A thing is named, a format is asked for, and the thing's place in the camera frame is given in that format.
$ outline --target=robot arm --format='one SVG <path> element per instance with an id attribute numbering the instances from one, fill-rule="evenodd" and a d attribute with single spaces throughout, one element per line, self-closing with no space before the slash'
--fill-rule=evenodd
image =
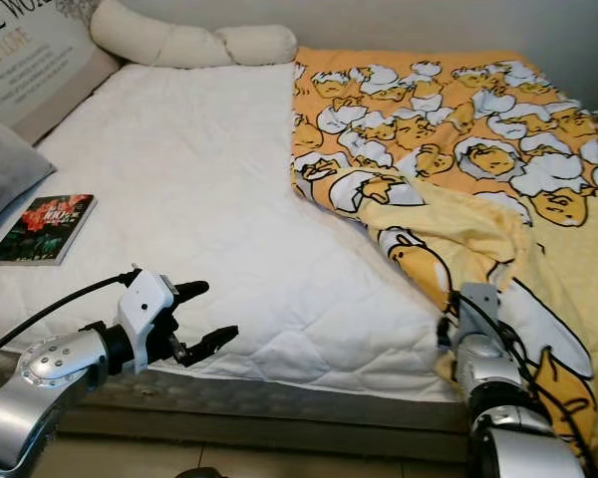
<path id="1" fill-rule="evenodd" d="M 172 312 L 207 290 L 205 282 L 173 286 L 166 276 L 141 271 L 119 301 L 117 324 L 90 324 L 29 347 L 0 388 L 0 477 L 28 476 L 64 411 L 110 374 L 140 373 L 171 357 L 189 366 L 236 337 L 232 326 L 191 348 L 176 339 Z"/>
<path id="2" fill-rule="evenodd" d="M 468 476 L 583 478 L 578 459 L 554 432 L 544 406 L 528 393 L 519 363 L 493 328 L 497 310 L 492 286 L 465 284 L 461 289 L 451 346 L 471 422 Z"/>

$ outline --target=floor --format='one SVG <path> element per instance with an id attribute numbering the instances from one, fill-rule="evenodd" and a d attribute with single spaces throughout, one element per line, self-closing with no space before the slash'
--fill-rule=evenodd
<path id="1" fill-rule="evenodd" d="M 62 436 L 45 450 L 33 477 L 175 478 L 197 466 L 230 478 L 465 476 L 461 467 L 439 463 Z"/>

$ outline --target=cartoon print blanket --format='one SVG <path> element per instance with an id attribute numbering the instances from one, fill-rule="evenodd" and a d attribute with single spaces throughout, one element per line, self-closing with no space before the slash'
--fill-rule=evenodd
<path id="1" fill-rule="evenodd" d="M 295 190 L 363 223 L 439 309 L 499 290 L 556 430 L 598 460 L 598 124 L 513 53 L 300 49 Z"/>

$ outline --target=white wall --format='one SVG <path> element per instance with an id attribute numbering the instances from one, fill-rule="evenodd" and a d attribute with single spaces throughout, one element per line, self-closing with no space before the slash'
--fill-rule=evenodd
<path id="1" fill-rule="evenodd" d="M 280 23 L 315 48 L 516 50 L 598 110 L 598 0 L 123 0 L 208 29 Z"/>

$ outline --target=white mattress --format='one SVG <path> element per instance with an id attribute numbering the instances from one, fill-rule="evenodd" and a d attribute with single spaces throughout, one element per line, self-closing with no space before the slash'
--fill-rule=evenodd
<path id="1" fill-rule="evenodd" d="M 210 291 L 176 311 L 189 344 L 237 324 L 238 338 L 189 369 L 349 393 L 453 401 L 434 373 L 439 313 L 358 225 L 297 197 L 288 178 L 292 66 L 127 66 L 39 146 L 58 171 L 32 197 L 94 193 L 98 205 L 60 266 L 0 267 L 0 335 L 132 262 Z M 21 350 L 110 323 L 122 286 L 58 311 Z"/>

